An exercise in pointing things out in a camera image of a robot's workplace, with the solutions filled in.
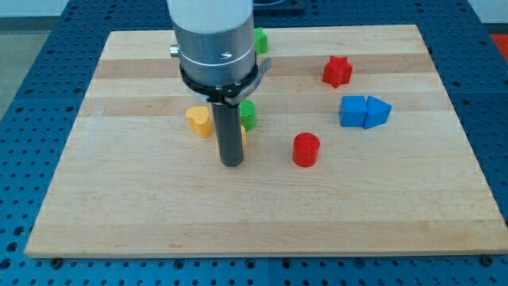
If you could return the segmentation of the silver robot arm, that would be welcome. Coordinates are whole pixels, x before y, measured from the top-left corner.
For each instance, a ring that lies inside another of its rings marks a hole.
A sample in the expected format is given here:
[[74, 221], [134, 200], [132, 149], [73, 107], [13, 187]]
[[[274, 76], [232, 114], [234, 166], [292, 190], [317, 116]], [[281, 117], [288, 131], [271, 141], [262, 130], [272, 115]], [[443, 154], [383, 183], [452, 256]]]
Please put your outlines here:
[[257, 63], [252, 0], [168, 0], [183, 82], [199, 101], [237, 106], [272, 66]]

